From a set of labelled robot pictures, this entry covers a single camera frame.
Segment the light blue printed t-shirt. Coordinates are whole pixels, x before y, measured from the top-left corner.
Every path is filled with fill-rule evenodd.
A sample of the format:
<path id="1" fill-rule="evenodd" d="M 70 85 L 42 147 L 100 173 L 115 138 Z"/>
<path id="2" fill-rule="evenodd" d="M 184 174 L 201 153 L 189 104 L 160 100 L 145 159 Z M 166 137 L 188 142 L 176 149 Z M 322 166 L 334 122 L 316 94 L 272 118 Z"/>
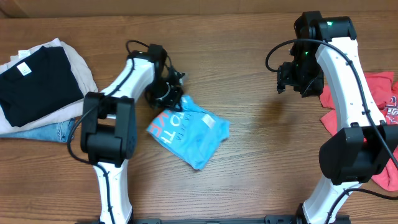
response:
<path id="1" fill-rule="evenodd" d="M 229 138 L 230 122 L 182 96 L 182 111 L 164 110 L 147 127 L 163 147 L 195 170 L 202 170 L 221 142 Z"/>

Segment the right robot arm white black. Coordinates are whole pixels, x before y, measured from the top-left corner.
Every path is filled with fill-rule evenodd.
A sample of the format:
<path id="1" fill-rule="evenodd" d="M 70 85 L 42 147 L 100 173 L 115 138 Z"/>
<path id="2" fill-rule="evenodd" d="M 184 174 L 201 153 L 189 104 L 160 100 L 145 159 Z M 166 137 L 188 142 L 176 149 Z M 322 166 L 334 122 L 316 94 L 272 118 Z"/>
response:
<path id="1" fill-rule="evenodd" d="M 294 24 L 291 62 L 277 69 L 277 91 L 287 86 L 302 97 L 321 95 L 325 86 L 337 117 L 337 132 L 319 152 L 322 177 L 295 215 L 268 216 L 268 222 L 349 223 L 339 209 L 353 192 L 394 159 L 397 126 L 379 111 L 364 76 L 357 34 L 349 17 L 304 12 Z"/>

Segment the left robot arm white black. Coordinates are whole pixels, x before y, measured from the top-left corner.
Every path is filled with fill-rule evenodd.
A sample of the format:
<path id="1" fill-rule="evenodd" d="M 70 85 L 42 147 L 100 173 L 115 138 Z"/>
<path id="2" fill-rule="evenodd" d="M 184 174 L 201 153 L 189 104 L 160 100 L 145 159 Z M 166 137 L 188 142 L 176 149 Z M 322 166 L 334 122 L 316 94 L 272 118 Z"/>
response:
<path id="1" fill-rule="evenodd" d="M 133 223 L 127 168 L 134 154 L 137 129 L 135 103 L 144 96 L 153 109 L 181 111 L 183 73 L 174 69 L 161 45 L 129 50 L 126 66 L 115 81 L 83 101 L 81 150 L 98 178 L 101 215 L 98 223 Z"/>

